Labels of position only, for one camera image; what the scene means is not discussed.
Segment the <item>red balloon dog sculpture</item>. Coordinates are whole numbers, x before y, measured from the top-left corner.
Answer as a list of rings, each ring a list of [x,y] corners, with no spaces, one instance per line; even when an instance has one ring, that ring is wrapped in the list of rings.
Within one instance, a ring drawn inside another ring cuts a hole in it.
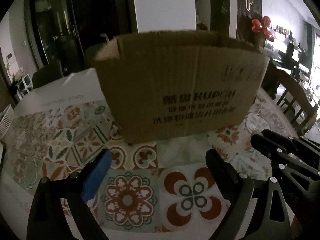
[[[251,31],[254,33],[262,33],[267,40],[271,42],[274,41],[274,35],[269,30],[271,26],[271,20],[268,16],[264,16],[261,21],[254,18],[252,19],[251,24]]]

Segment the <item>dark glass door cabinet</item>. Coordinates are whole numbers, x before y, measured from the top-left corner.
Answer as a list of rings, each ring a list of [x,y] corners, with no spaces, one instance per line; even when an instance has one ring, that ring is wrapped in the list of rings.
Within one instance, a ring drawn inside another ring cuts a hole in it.
[[[87,68],[90,47],[137,31],[134,0],[24,0],[24,15],[37,67],[64,75]]]

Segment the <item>brown cardboard box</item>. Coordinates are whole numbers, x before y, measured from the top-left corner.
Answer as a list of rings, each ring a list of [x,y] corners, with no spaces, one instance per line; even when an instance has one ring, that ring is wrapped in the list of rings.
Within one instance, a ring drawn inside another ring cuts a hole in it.
[[[141,143],[240,124],[269,58],[217,32],[159,31],[117,36],[87,61],[123,139]]]

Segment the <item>dark wooden dining chair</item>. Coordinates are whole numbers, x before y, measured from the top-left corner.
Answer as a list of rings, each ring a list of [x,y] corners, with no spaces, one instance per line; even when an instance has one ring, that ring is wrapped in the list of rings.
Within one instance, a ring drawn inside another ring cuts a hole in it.
[[[276,105],[283,111],[298,135],[305,135],[312,128],[316,122],[319,105],[312,105],[298,81],[277,68],[272,60],[268,63],[261,86],[273,100],[277,97],[278,88],[284,88],[276,100]]]

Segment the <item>patterned floral tablecloth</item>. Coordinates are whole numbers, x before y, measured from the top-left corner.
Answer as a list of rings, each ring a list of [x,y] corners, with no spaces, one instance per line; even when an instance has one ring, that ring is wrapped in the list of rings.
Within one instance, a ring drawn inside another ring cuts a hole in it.
[[[255,130],[296,135],[281,110],[259,90],[241,124],[190,137],[129,144],[104,100],[36,107],[18,113],[4,137],[1,213],[20,238],[38,182],[79,172],[103,149],[112,165],[89,208],[105,229],[167,238],[216,228],[229,208],[204,163],[214,149],[236,170],[266,180],[270,162],[250,144]]]

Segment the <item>black chair behind table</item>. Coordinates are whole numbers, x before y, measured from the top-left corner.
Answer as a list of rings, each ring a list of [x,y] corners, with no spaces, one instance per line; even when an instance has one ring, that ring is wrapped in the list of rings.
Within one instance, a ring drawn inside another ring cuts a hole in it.
[[[48,64],[33,74],[33,89],[43,87],[63,77],[63,70],[60,60]]]

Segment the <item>white storage basket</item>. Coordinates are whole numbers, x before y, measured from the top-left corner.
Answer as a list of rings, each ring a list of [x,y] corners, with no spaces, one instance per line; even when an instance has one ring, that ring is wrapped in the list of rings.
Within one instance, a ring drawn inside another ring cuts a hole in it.
[[[3,112],[1,112],[0,121],[0,139],[3,139],[7,131],[9,130],[13,120],[15,118],[15,113],[12,105],[8,105]]]

